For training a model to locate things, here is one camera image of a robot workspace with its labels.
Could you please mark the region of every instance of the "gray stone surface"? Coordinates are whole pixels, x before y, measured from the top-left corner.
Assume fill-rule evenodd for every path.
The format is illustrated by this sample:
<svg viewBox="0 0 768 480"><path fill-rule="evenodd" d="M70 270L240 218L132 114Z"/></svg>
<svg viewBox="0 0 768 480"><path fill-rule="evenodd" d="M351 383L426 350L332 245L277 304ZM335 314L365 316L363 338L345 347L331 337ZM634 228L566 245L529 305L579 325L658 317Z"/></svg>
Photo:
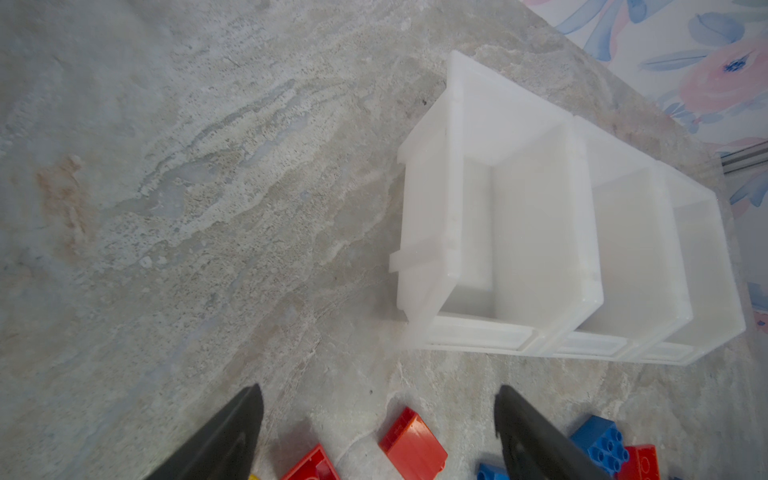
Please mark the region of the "gray stone surface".
<svg viewBox="0 0 768 480"><path fill-rule="evenodd" d="M318 440L343 478L398 478L376 441L405 404L442 478L471 478L500 458L502 383L566 432L616 419L663 472L765 478L751 323L687 368L391 347L396 149L454 48L723 192L701 144L522 3L470 3L3 1L3 478L141 478L252 382L263 480Z"/></svg>

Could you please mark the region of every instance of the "blue lego stud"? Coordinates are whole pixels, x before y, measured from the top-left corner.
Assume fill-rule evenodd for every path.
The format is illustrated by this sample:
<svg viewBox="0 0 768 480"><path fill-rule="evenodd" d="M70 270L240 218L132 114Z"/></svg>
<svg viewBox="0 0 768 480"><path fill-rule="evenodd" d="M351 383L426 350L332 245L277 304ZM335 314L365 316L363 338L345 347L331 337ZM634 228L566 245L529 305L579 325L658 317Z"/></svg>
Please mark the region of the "blue lego stud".
<svg viewBox="0 0 768 480"><path fill-rule="evenodd" d="M485 463L480 464L478 480L509 480L506 468L499 468Z"/></svg>
<svg viewBox="0 0 768 480"><path fill-rule="evenodd" d="M623 440L615 423L595 415L571 435L571 441L586 453L595 465L602 467L611 476L621 470L621 466L629 460L629 452L624 448Z"/></svg>

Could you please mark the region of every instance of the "blue flower center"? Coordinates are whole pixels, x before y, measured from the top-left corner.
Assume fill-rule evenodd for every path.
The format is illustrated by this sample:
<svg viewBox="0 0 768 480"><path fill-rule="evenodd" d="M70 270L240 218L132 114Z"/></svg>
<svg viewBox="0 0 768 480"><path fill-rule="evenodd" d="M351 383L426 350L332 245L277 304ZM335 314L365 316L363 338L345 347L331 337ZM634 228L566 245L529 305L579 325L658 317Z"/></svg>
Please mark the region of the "blue flower center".
<svg viewBox="0 0 768 480"><path fill-rule="evenodd" d="M746 59L750 56L750 54L744 55L742 58L737 58L736 60L726 63L723 66L723 71L739 71L742 68L744 68L744 65L746 65Z"/></svg>

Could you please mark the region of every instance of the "white plastic bin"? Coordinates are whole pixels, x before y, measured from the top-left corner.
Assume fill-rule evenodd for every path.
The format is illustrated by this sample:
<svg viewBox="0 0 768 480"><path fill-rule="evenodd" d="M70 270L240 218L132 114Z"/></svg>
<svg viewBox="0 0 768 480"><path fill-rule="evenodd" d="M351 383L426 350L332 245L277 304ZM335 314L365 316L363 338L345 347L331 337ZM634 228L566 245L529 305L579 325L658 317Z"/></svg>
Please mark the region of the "white plastic bin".
<svg viewBox="0 0 768 480"><path fill-rule="evenodd" d="M454 51L406 164L398 307L410 346L554 348L603 301L584 142L568 112Z"/></svg>
<svg viewBox="0 0 768 480"><path fill-rule="evenodd" d="M556 356L631 360L693 318L661 163L583 118L605 302Z"/></svg>
<svg viewBox="0 0 768 480"><path fill-rule="evenodd" d="M641 361L686 365L742 333L744 315L715 193L669 165L660 166L674 206L694 319L646 351Z"/></svg>

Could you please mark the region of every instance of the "red lego brick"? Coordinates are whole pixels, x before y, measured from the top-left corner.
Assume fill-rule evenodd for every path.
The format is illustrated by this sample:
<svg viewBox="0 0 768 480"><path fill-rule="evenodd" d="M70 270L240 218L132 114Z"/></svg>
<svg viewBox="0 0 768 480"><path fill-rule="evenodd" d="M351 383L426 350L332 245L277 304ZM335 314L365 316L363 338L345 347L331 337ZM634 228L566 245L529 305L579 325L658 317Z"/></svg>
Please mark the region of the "red lego brick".
<svg viewBox="0 0 768 480"><path fill-rule="evenodd" d="M418 413L406 407L379 447L405 480L434 480L448 453Z"/></svg>
<svg viewBox="0 0 768 480"><path fill-rule="evenodd" d="M307 453L282 480L341 480L321 444Z"/></svg>
<svg viewBox="0 0 768 480"><path fill-rule="evenodd" d="M621 466L617 480L660 480L659 459L653 445L627 447L629 461Z"/></svg>

